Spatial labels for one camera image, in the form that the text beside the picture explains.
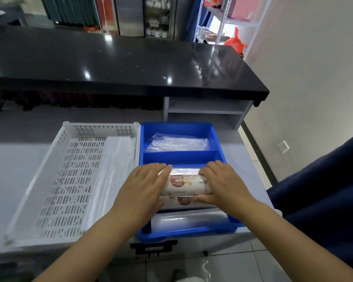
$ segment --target electrical outlet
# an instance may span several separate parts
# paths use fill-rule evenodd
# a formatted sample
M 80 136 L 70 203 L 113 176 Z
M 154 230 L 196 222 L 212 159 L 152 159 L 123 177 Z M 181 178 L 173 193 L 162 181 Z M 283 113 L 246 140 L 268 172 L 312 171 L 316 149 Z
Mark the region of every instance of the electrical outlet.
M 280 142 L 277 146 L 280 149 L 282 154 L 284 154 L 285 152 L 287 152 L 289 150 L 289 146 L 287 145 L 286 141 Z

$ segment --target blue fabric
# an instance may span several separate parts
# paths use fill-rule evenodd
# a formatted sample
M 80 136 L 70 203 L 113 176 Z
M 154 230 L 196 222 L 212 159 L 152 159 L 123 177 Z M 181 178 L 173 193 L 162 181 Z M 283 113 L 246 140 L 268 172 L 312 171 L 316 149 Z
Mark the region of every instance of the blue fabric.
M 188 19 L 186 30 L 184 32 L 184 40 L 193 42 L 196 32 L 196 23 L 198 21 L 199 9 L 201 0 L 195 0 L 192 6 L 191 14 Z M 203 6 L 200 16 L 200 27 L 209 27 L 213 19 L 213 15 Z
M 288 222 L 353 267 L 353 137 L 267 192 Z

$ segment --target blue tray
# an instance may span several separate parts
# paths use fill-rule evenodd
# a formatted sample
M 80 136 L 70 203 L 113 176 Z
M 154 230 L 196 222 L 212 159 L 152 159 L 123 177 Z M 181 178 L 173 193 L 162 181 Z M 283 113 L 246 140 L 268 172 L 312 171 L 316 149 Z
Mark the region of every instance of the blue tray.
M 156 133 L 169 135 L 194 136 L 207 138 L 210 143 L 210 150 L 206 151 L 164 151 L 164 152 L 144 152 L 152 142 L 152 137 Z M 226 163 L 225 156 L 218 142 L 216 132 L 211 123 L 142 123 L 140 160 L 139 164 L 166 163 L 173 167 L 201 168 L 209 161 L 221 160 Z M 137 237 L 143 243 L 162 241 L 166 237 L 200 237 L 204 235 L 223 234 L 235 232 L 237 227 L 244 225 L 235 218 L 228 216 L 225 224 L 209 225 L 193 229 L 181 229 L 171 232 L 152 232 L 151 222 L 147 223 Z

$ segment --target glossy black counter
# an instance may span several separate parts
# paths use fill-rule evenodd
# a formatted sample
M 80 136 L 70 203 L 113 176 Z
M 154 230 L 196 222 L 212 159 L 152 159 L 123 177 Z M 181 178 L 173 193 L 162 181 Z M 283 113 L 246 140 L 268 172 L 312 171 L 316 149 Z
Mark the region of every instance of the glossy black counter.
M 231 47 L 0 25 L 0 89 L 248 99 L 268 89 Z

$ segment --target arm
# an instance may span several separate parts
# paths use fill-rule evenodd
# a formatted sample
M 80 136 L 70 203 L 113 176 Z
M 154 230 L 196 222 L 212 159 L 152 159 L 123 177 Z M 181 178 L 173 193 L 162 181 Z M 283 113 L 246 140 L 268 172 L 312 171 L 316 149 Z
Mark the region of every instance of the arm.
M 266 204 L 254 199 L 233 168 L 221 161 L 200 170 L 213 194 L 194 197 L 242 221 L 293 281 L 353 281 L 353 269 L 311 240 Z
M 158 163 L 136 167 L 121 187 L 112 209 L 35 281 L 95 281 L 118 247 L 163 206 L 159 196 L 171 168 Z

